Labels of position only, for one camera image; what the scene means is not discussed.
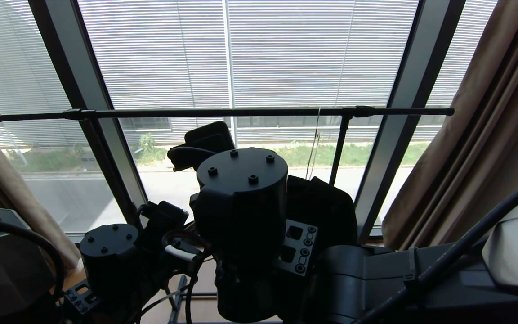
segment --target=bolt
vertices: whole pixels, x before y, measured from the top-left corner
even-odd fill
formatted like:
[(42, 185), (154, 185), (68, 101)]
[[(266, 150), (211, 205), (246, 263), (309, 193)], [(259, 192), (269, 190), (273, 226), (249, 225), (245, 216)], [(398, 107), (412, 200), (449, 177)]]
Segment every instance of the bolt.
[(258, 176), (254, 175), (254, 174), (249, 176), (249, 184), (254, 185), (257, 182), (259, 182), (259, 177)]
[(295, 271), (297, 271), (298, 273), (303, 273), (305, 272), (305, 267), (303, 265), (296, 265)]

